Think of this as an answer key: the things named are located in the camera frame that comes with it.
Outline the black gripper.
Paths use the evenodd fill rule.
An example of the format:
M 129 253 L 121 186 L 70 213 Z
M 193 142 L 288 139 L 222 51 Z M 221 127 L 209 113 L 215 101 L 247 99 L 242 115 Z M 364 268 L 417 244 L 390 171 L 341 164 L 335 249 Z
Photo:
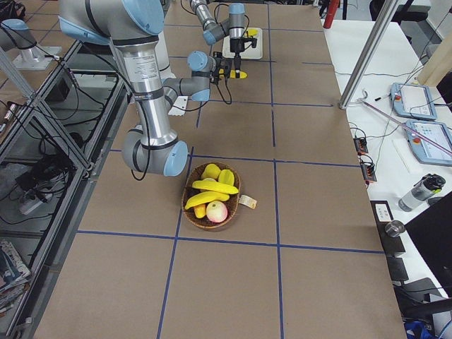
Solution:
M 215 70 L 213 71 L 213 83 L 219 83 L 220 80 L 227 80 L 228 78 L 237 78 L 241 72 L 241 57 L 240 53 L 234 54 L 234 70 L 230 71 L 230 59 L 223 56 L 222 52 L 213 52 L 215 60 Z
M 242 53 L 244 51 L 244 41 L 242 37 L 230 38 L 230 52 Z

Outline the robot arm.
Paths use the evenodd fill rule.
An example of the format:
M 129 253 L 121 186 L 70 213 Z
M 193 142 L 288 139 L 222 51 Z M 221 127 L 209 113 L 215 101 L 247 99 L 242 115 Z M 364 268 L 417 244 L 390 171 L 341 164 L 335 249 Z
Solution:
M 61 1 L 61 31 L 81 42 L 108 45 L 117 53 L 121 75 L 131 87 L 139 124 L 122 150 L 131 170 L 173 177 L 185 167 L 188 146 L 170 126 L 169 112 L 179 96 L 207 102 L 210 83 L 224 58 L 190 53 L 190 78 L 162 78 L 156 47 L 165 22 L 160 1 Z
M 229 17 L 218 22 L 204 0 L 189 1 L 191 10 L 196 14 L 203 28 L 203 37 L 208 45 L 214 45 L 224 37 L 230 39 L 230 51 L 234 54 L 234 76 L 240 77 L 241 53 L 245 50 L 245 7 L 242 3 L 229 5 Z

